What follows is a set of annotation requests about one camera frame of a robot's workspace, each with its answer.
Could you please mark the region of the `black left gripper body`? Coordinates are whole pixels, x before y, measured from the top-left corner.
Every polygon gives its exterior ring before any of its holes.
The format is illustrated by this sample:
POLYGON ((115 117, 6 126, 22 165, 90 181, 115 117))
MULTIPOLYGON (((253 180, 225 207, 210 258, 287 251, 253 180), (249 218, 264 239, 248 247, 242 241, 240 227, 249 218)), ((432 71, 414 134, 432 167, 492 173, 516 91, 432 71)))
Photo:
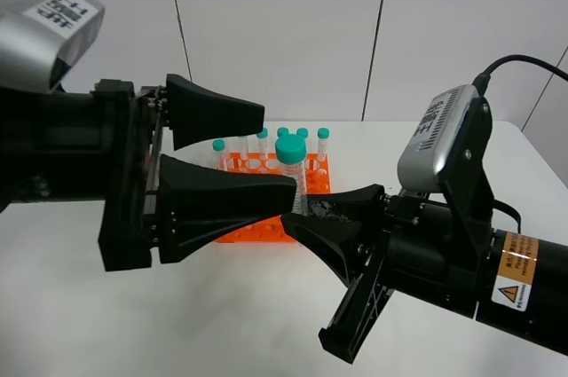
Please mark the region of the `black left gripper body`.
POLYGON ((91 92, 108 107, 112 126, 109 182, 98 244, 106 271, 152 266, 160 245, 157 192, 163 130, 170 125, 169 93, 161 85, 102 79, 91 92))

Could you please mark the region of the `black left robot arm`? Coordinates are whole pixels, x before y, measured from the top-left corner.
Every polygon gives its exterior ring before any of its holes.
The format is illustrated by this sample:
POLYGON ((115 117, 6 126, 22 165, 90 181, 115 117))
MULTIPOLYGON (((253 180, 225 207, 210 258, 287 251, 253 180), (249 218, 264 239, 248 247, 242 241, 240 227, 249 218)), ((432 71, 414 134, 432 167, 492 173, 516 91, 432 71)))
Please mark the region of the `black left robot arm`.
POLYGON ((293 207, 296 182, 170 157, 175 149, 254 135, 264 108, 180 75, 135 91, 103 79, 88 94, 12 92, 1 108, 1 204, 102 200, 107 271, 178 263, 221 236, 293 207))

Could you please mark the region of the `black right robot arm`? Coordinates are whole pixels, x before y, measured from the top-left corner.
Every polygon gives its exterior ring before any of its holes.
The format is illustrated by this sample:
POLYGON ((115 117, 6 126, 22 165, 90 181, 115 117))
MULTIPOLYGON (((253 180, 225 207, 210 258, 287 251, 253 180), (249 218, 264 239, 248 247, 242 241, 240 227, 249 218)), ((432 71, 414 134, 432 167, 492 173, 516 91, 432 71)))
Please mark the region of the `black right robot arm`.
POLYGON ((424 193, 380 185, 312 195, 309 213, 281 218, 346 286, 325 351, 352 363, 391 296, 400 292, 558 353, 567 351, 567 249, 461 222, 424 193))

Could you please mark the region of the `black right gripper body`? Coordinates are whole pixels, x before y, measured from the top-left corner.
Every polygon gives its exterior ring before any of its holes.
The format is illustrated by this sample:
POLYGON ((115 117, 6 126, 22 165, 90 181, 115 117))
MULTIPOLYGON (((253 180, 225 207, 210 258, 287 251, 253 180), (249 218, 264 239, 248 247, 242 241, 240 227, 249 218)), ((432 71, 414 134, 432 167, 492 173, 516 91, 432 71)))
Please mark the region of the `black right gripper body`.
POLYGON ((482 262, 492 238, 493 198, 463 208, 450 200, 396 195, 383 205, 356 272, 329 325, 322 347, 352 363, 394 292, 473 318, 482 262))

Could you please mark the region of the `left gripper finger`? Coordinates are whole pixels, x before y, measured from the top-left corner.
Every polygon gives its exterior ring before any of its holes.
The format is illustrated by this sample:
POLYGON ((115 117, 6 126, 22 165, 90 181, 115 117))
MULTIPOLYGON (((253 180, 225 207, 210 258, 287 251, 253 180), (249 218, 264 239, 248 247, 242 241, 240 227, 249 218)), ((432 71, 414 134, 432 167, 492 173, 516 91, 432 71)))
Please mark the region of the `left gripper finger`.
POLYGON ((264 127, 265 107, 215 93, 180 75, 166 78, 169 127, 176 150, 221 137, 255 135, 264 127))
POLYGON ((157 193, 157 236, 162 263, 179 263, 245 222, 221 200, 247 189, 280 188, 296 194, 291 177, 232 174, 161 157, 157 193))

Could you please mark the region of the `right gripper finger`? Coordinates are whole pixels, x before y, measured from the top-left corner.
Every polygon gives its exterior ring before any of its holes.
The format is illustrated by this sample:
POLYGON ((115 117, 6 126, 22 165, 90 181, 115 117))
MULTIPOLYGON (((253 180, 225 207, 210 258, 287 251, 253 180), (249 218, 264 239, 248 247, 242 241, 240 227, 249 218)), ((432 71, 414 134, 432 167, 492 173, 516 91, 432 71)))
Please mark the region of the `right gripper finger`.
POLYGON ((331 220, 288 213, 284 231, 314 253, 346 286, 362 276, 379 244, 380 217, 331 220))
POLYGON ((309 194, 308 217, 337 222, 365 222, 383 207, 385 189, 372 184, 348 192, 309 194))

